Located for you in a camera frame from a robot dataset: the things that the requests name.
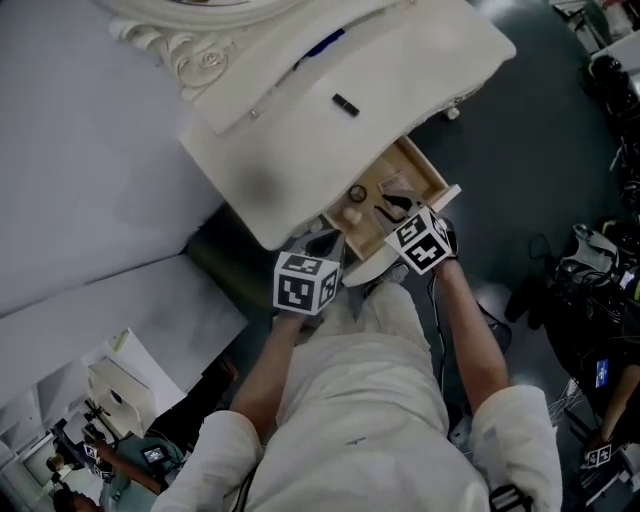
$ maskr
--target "floor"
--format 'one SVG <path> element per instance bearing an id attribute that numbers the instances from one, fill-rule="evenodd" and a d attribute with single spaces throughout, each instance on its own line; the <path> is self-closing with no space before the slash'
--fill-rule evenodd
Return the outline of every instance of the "floor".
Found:
<path id="1" fill-rule="evenodd" d="M 529 258 L 529 241 L 544 234 L 555 254 L 562 251 L 575 223 L 593 224 L 619 211 L 615 154 L 599 107 L 580 89 L 576 73 L 582 47 L 542 0 L 478 0 L 513 41 L 518 55 L 471 99 L 450 122 L 436 116 L 411 138 L 462 195 L 446 208 L 460 240 L 460 260 L 483 305 L 499 320 L 509 290 L 539 263 Z M 425 334 L 437 340 L 428 277 L 406 281 Z M 511 378 L 542 388 L 549 402 L 558 398 L 567 375 L 557 363 L 544 330 L 531 331 L 523 318 L 511 326 L 506 352 Z M 250 368 L 268 332 L 268 318 L 256 318 L 231 347 L 241 373 Z M 434 344 L 434 366 L 440 349 Z M 460 395 L 455 364 L 448 358 L 445 396 Z M 579 416 L 593 423 L 588 408 Z M 561 422 L 558 431 L 563 478 L 574 474 L 580 445 Z M 626 488 L 615 489 L 597 510 L 622 510 Z"/>

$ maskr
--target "white shirt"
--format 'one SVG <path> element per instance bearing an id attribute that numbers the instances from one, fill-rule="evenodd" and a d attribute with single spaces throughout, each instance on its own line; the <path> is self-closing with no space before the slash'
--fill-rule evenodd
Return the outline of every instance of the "white shirt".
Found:
<path id="1" fill-rule="evenodd" d="M 153 512 L 231 510 L 233 491 L 256 465 L 248 511 L 489 511 L 487 432 L 535 510 L 560 510 L 560 462 L 542 391 L 515 386 L 482 404 L 472 465 L 446 438 L 428 352 L 401 338 L 360 333 L 296 348 L 278 425 L 263 454 L 245 417 L 209 416 Z"/>

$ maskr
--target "open drawer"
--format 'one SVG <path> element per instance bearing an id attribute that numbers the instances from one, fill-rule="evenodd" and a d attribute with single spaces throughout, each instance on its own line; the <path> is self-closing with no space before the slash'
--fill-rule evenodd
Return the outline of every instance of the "open drawer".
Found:
<path id="1" fill-rule="evenodd" d="M 355 202 L 347 192 L 324 213 L 331 226 L 345 234 L 347 244 L 360 260 L 345 271 L 343 281 L 346 286 L 356 286 L 374 279 L 398 257 L 385 244 L 386 234 L 373 215 L 376 205 L 388 210 L 379 185 L 385 181 L 389 183 L 390 179 L 408 182 L 435 211 L 444 208 L 461 191 L 458 185 L 447 184 L 406 135 L 393 143 L 354 183 L 366 189 L 366 199 Z M 361 220 L 355 225 L 349 222 L 349 214 L 345 216 L 345 209 L 360 212 Z"/>

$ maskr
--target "drawer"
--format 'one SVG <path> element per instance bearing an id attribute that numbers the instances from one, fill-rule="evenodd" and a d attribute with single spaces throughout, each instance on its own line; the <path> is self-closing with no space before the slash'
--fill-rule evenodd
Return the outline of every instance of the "drawer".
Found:
<path id="1" fill-rule="evenodd" d="M 386 233 L 374 217 L 373 212 L 376 205 L 388 209 L 379 184 L 394 177 L 395 179 L 402 177 L 406 180 L 411 188 L 435 211 L 442 209 L 460 193 L 460 187 L 448 185 L 431 162 L 407 136 L 398 139 L 354 183 L 354 185 L 361 185 L 367 190 L 366 199 L 361 203 L 356 203 L 347 192 L 324 213 L 331 226 L 345 234 L 347 244 L 362 262 L 373 258 L 383 249 L 391 249 L 384 242 Z M 345 208 L 352 208 L 360 212 L 362 214 L 360 222 L 356 225 L 351 224 L 345 218 Z M 396 259 L 395 257 L 391 258 L 391 253 L 382 260 L 380 260 L 380 255 L 375 258 L 375 261 L 381 261 L 376 266 L 386 265 L 380 273 L 384 272 L 388 265 Z"/>

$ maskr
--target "white box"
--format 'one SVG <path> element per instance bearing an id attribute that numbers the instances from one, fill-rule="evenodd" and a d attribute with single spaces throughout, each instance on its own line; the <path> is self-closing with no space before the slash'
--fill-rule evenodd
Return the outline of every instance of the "white box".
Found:
<path id="1" fill-rule="evenodd" d="M 273 277 L 273 305 L 279 309 L 317 315 L 336 296 L 340 264 L 283 251 Z"/>
<path id="2" fill-rule="evenodd" d="M 422 208 L 385 238 L 385 242 L 420 275 L 451 255 L 447 234 L 429 207 Z"/>

